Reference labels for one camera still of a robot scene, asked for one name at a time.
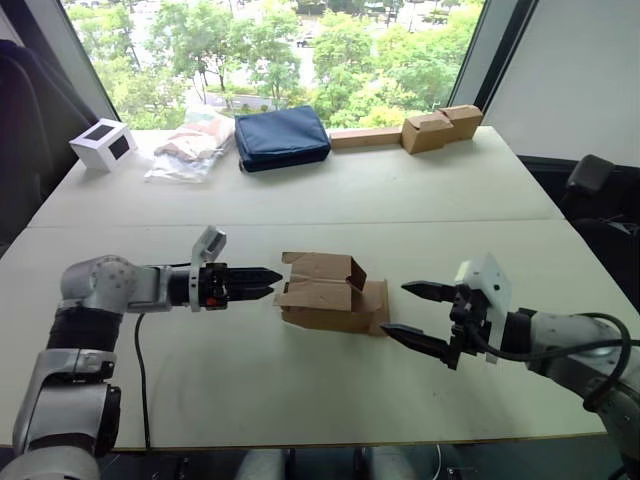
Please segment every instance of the car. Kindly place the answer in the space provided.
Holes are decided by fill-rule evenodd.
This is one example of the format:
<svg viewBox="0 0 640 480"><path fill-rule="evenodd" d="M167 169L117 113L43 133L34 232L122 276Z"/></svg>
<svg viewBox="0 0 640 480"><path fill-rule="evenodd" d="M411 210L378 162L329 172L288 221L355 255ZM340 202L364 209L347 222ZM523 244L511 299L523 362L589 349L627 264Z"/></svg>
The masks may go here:
<svg viewBox="0 0 640 480"><path fill-rule="evenodd" d="M307 33L306 35L303 35L302 37L298 38L298 40L296 40L296 46L300 48L311 47L312 42L313 42L313 35L310 33Z"/></svg>

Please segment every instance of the window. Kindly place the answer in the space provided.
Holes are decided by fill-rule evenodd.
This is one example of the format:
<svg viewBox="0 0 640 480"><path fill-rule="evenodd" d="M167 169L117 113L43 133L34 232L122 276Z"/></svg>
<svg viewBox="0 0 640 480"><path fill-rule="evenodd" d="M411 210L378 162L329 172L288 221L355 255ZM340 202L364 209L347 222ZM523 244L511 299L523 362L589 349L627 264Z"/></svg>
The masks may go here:
<svg viewBox="0 0 640 480"><path fill-rule="evenodd" d="M121 119L312 105L327 127L447 104L484 0L64 0Z"/></svg>

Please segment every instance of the white table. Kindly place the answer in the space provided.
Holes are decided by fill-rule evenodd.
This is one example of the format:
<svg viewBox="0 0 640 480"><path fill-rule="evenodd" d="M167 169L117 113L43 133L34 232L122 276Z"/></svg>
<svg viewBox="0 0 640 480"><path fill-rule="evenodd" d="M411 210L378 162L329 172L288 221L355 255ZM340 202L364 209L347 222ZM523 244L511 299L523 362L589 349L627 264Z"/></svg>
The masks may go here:
<svg viewBox="0 0 640 480"><path fill-rule="evenodd" d="M411 156L400 146L345 149L323 163L241 173L229 152L204 184L146 183L163 132L135 132L139 152L114 172L78 162L32 227L300 225L537 220L562 214L491 127Z"/></svg>
<svg viewBox="0 0 640 480"><path fill-rule="evenodd" d="M221 226L229 235L221 259L235 266L288 273L282 250L354 255L370 278L388 279L392 320L432 335L448 337L449 307L420 300L401 283L451 282L462 260L486 251L513 283L512 309L605 311L624 319L634 337L640 334L632 306L561 220ZM184 261L200 232L200 226L88 226L30 228L20 235L0 260L0 443L11 441L65 267L105 253L138 264ZM272 301L145 318L153 445L453 442L603 431L577 396L523 365L465 356L453 372L387 338L285 324ZM123 390L121 448L143 445L133 324L127 316L121 327L113 379Z"/></svg>

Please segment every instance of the black cable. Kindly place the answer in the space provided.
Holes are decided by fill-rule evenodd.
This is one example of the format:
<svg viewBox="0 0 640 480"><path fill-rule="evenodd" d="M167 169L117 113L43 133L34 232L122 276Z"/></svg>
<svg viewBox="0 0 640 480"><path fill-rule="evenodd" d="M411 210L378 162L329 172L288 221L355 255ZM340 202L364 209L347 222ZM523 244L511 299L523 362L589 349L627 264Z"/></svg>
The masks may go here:
<svg viewBox="0 0 640 480"><path fill-rule="evenodd" d="M616 363L616 366L611 371L607 379L600 385L598 385L598 388L587 395L587 398L585 398L582 402L582 406L586 411L595 412L596 410L598 410L598 406L602 402L602 399L613 389L613 387L615 387L618 380L620 380L620 377L622 377L624 370L629 364L629 357L631 357L631 335L629 334L629 329L627 328L627 326L613 315L597 312L580 313L579 315L607 320L608 322L613 323L620 331L620 336L622 337L620 355L618 356L618 362Z"/></svg>
<svg viewBox="0 0 640 480"><path fill-rule="evenodd" d="M623 465L622 467L615 470L611 475L609 475L609 480L619 480L619 478L622 477L622 475L624 475L625 472L626 472L626 468L624 468L624 465Z"/></svg>
<svg viewBox="0 0 640 480"><path fill-rule="evenodd" d="M473 341L476 343L476 345L480 346L480 348L498 358L511 360L513 362L535 362L537 360L548 360L550 358L566 357L567 355L574 355L576 353L595 350L596 348L619 347L622 345L622 339L618 338L611 340L598 340L596 342L583 343L581 345L575 345L573 347L552 348L550 350L537 353L509 353L493 348L485 341L484 338L482 338L478 334L477 330L471 330L470 333ZM640 347L640 339L631 340L631 345Z"/></svg>
<svg viewBox="0 0 640 480"><path fill-rule="evenodd" d="M133 334L133 342L136 347L136 356L138 357L138 365L140 365L140 389L142 391L142 421L144 422L144 448L151 450L151 433L149 432L149 408L147 406L147 374L144 369L144 360L142 359L142 351L140 350L140 325L144 313L138 315L136 328Z"/></svg>
<svg viewBox="0 0 640 480"><path fill-rule="evenodd" d="M606 313L581 313L579 315L584 315L591 318L601 318L603 320L610 321L620 330L620 336L622 338L615 340L600 340L596 342L584 343L582 345L574 345L572 347L552 348L544 352L522 354L503 352L502 350L498 350L497 348L492 347L484 340L484 338L480 336L480 333L476 328L470 329L470 334L476 345L480 346L480 348L489 352L491 355L515 362L535 362L539 360L565 357L567 355L586 352L588 350L595 350L596 348L614 346L621 347L618 362L616 363L616 366L611 374L609 374L607 379L598 388L591 392L591 394L589 394L583 401L583 407L587 411L593 412L597 410L597 404L603 398L603 396L611 390L611 388L622 376L622 373L624 372L625 368L627 368L627 364L629 362L629 357L631 355L631 346L640 346L640 340L632 340L626 325L612 315L608 315Z"/></svg>

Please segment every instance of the open cardboard box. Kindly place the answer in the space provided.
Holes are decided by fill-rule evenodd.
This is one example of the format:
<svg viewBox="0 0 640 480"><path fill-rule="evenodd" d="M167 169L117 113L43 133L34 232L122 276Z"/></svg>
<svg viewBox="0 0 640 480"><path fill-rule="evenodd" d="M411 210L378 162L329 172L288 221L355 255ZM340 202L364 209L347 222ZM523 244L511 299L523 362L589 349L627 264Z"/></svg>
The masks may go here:
<svg viewBox="0 0 640 480"><path fill-rule="evenodd" d="M472 138L480 122L482 112L473 105L440 108L428 115L407 118L401 143L409 153L442 148L447 143Z"/></svg>
<svg viewBox="0 0 640 480"><path fill-rule="evenodd" d="M284 292L276 295L282 319L304 328L385 335L389 322L386 281L367 281L366 272L350 255L284 252L291 264Z"/></svg>

